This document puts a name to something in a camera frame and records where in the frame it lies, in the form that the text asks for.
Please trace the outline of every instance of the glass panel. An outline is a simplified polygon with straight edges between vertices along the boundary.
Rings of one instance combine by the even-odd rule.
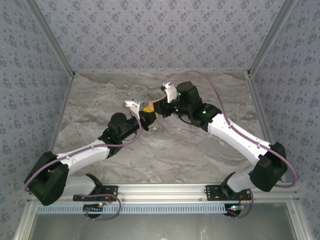
[[[285,203],[256,204],[243,219],[222,214],[119,215],[87,221],[82,214],[37,215],[29,240],[296,240]]]

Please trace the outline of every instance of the wall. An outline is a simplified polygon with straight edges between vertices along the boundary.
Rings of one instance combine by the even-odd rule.
[[[283,0],[38,0],[75,71],[246,70]]]
[[[0,22],[0,239],[11,240],[23,181],[48,150],[69,77],[23,0],[1,0]]]
[[[320,3],[301,0],[259,68],[255,83],[273,137],[298,173],[302,204],[320,239]]]

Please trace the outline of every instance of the cable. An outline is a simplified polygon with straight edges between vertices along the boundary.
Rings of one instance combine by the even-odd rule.
[[[134,134],[134,137],[133,138],[131,138],[131,139],[125,139],[125,140],[123,140],[123,141],[132,141],[133,139],[135,139],[135,137],[137,136],[137,132],[135,132],[135,134]]]
[[[89,197],[89,198],[95,198],[95,197],[111,197],[111,198],[117,200],[118,203],[119,203],[118,211],[117,211],[114,215],[112,215],[111,217],[107,217],[107,218],[91,218],[91,217],[89,217],[88,213],[89,213],[90,210],[92,209],[92,207],[89,207],[88,210],[87,210],[86,213],[85,213],[86,219],[88,219],[88,220],[92,220],[92,221],[108,221],[108,220],[111,220],[111,219],[116,218],[116,217],[119,215],[120,211],[121,211],[121,201],[120,201],[120,199],[119,199],[116,195],[105,193],[105,194],[94,194],[94,195],[78,194],[77,196],[85,197],[85,198],[88,198],[88,197]]]
[[[254,195],[253,195],[251,189],[249,189],[249,191],[250,191],[250,195],[251,195],[251,205],[250,205],[250,207],[249,207],[249,210],[248,210],[245,214],[243,214],[242,216],[238,216],[238,215],[235,214],[234,212],[227,210],[227,212],[228,212],[229,214],[234,215],[234,216],[230,216],[230,218],[233,218],[233,219],[243,219],[243,218],[245,218],[246,216],[248,216],[248,215],[251,213],[251,211],[252,211],[252,209],[253,209],[253,207],[254,207]]]
[[[221,105],[221,110],[222,110],[222,113],[223,113],[223,116],[225,118],[225,121],[226,123],[228,124],[228,126],[233,130],[235,131],[238,135],[240,135],[241,137],[243,137],[244,139],[248,140],[249,142],[255,144],[255,145],[259,145],[260,148],[263,148],[264,150],[267,150],[268,152],[272,153],[273,155],[275,155],[276,157],[280,158],[289,168],[290,170],[292,171],[292,174],[293,174],[293,182],[289,185],[279,185],[279,184],[276,184],[275,186],[276,187],[279,187],[279,188],[285,188],[285,189],[288,189],[288,188],[291,188],[293,186],[296,185],[297,181],[298,181],[298,176],[297,176],[297,173],[294,169],[294,167],[290,164],[290,162],[288,162],[287,159],[285,159],[283,156],[281,156],[279,153],[277,153],[276,151],[268,148],[267,146],[264,146],[264,145],[261,145],[259,144],[259,142],[247,137],[246,135],[244,135],[243,133],[241,133],[239,130],[237,130],[230,122],[228,116],[227,116],[227,112],[225,110],[225,107],[224,107],[224,104],[222,102],[222,99],[220,97],[220,94],[218,92],[218,90],[216,89],[215,85],[211,82],[210,78],[207,77],[207,75],[205,75],[204,73],[200,72],[200,71],[197,71],[197,70],[189,70],[189,71],[185,71],[181,74],[179,74],[177,77],[175,77],[170,83],[169,85],[172,85],[174,84],[178,79],[180,79],[182,76],[186,75],[186,74],[189,74],[189,73],[196,73],[196,74],[199,74],[201,76],[203,76],[208,82],[209,84],[211,85],[211,87],[213,88],[219,102],[220,102],[220,105]]]
[[[71,158],[73,157],[74,155],[77,155],[79,153],[82,153],[82,152],[85,152],[89,149],[92,149],[92,148],[102,148],[102,147],[114,147],[114,148],[119,148],[119,147],[125,147],[125,146],[128,146],[128,145],[131,145],[133,144],[134,142],[136,142],[140,136],[141,136],[141,133],[142,133],[142,125],[141,125],[141,122],[138,118],[138,116],[133,112],[131,111],[131,109],[127,106],[125,106],[125,104],[122,105],[125,109],[129,110],[129,112],[135,117],[135,119],[137,120],[138,124],[139,124],[139,131],[137,132],[137,135],[136,137],[130,141],[130,142],[127,142],[127,143],[124,143],[124,144],[97,144],[97,145],[93,145],[93,146],[88,146],[88,147],[85,147],[83,149],[80,149],[78,151],[75,151],[75,152],[72,152],[70,153],[69,155],[66,155],[66,156],[63,156],[63,157],[60,157],[60,158],[57,158],[49,163],[47,163],[46,165],[42,166],[41,168],[39,168],[29,179],[28,181],[26,181],[25,185],[24,185],[24,190],[26,192],[30,192],[30,190],[28,189],[28,186],[29,184],[45,169],[47,169],[48,167],[50,167],[51,165],[55,164],[55,163],[58,163],[62,160],[65,160],[67,157]]]
[[[181,115],[178,115],[178,118],[179,118],[182,122],[184,122],[185,124],[193,125],[191,122],[187,122],[186,120],[183,120],[182,117],[181,117]]]
[[[246,197],[245,197],[244,195],[242,195],[242,194],[239,194],[239,197],[240,197],[241,199],[244,199],[244,200],[245,200],[245,205],[244,205],[244,207],[246,207],[246,206],[247,206],[247,199],[246,199]]]

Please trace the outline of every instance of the marble surface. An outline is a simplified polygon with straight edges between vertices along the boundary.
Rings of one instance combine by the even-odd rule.
[[[72,84],[55,153],[64,153],[96,140],[125,100],[150,102],[163,97],[159,86],[177,73],[86,73]],[[229,118],[262,138],[255,108],[242,73],[208,73],[219,90]],[[202,100],[220,108],[210,85],[199,75],[188,74]],[[103,183],[204,183],[221,182],[250,165],[237,150],[177,116],[159,117],[139,141],[115,156],[93,163],[76,175],[94,174]]]

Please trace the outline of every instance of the metal frame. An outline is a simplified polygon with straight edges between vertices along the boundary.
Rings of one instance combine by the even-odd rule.
[[[88,214],[115,214],[119,204],[106,204],[97,211],[88,211]],[[84,204],[51,204],[38,205],[37,214],[84,214]],[[119,212],[121,215],[132,214],[226,214],[223,203],[123,203]]]
[[[263,137],[270,143],[274,143],[274,138],[271,134],[271,130],[268,125],[268,121],[266,118],[265,111],[262,107],[261,100],[259,98],[258,90],[255,84],[255,81],[252,76],[246,77],[248,82],[248,87],[250,94],[253,99],[253,104],[255,110],[257,112],[258,121],[262,130]],[[307,223],[307,218],[302,208],[302,204],[300,201],[298,202],[288,202],[287,207],[290,213],[291,221],[293,224],[294,231],[298,240],[313,240],[313,236],[311,234],[310,228]]]
[[[29,239],[34,219],[36,217],[38,205],[28,200],[24,206],[24,210],[19,222],[19,225],[15,231],[14,240],[27,240]]]
[[[42,13],[39,5],[35,0],[24,0],[26,6],[29,8],[31,14],[34,17],[34,20],[37,22],[38,26],[40,27],[43,35],[45,36],[46,40],[48,41],[49,45],[51,46],[53,52],[55,53],[56,57],[61,63],[61,66],[65,70],[65,72],[72,77],[74,75],[74,71],[64,53],[61,49],[58,40],[56,39],[53,31],[49,27],[49,24]]]
[[[67,107],[67,102],[68,102],[68,99],[69,99],[69,96],[70,96],[70,92],[71,92],[71,87],[72,87],[72,84],[74,82],[74,78],[75,78],[74,76],[71,77],[70,82],[68,84],[68,87],[67,87],[67,89],[65,91],[62,107],[60,109],[60,114],[59,114],[59,117],[58,117],[58,121],[57,121],[57,124],[56,124],[56,126],[54,128],[53,138],[51,139],[51,142],[50,142],[50,145],[49,145],[50,151],[54,150],[56,142],[57,142],[57,139],[58,139],[58,136],[59,136],[59,132],[60,132],[60,129],[61,129],[61,125],[62,125],[62,122],[63,122],[63,119],[64,119],[66,107]]]
[[[298,0],[285,0],[279,9],[275,19],[272,22],[272,25],[265,36],[257,54],[255,55],[251,66],[249,68],[250,77],[254,77],[257,73],[260,65],[263,63],[267,53],[269,52],[272,44],[276,40],[278,33],[281,31],[283,25],[286,23],[286,20],[291,13],[292,9],[296,5]]]
[[[206,185],[219,185],[220,183],[138,183],[138,184],[117,184],[118,198],[123,203],[130,204],[235,204],[238,201],[207,201],[205,193]],[[263,192],[257,188],[252,189],[255,203],[291,203],[299,201],[297,187],[278,188],[271,192]],[[72,196],[59,198],[55,204],[74,204]]]
[[[119,199],[128,206],[156,206],[156,205],[181,205],[181,206],[216,206],[219,204],[237,203],[238,201],[207,201],[205,191],[206,185],[215,185],[220,183],[169,183],[169,184],[153,184],[153,183],[138,183],[138,184],[117,184]],[[271,192],[263,192],[257,188],[252,189],[255,204],[262,203],[287,203],[289,208],[292,224],[298,240],[311,240],[310,233],[305,231],[306,221],[300,217],[299,205],[300,196],[297,187],[278,188],[275,187]],[[54,203],[57,207],[77,207],[79,204],[93,204],[94,202],[73,202],[72,196],[61,197]],[[33,221],[37,214],[38,208],[43,206],[31,194],[27,200],[19,227],[17,229],[14,240],[27,240],[30,236]]]

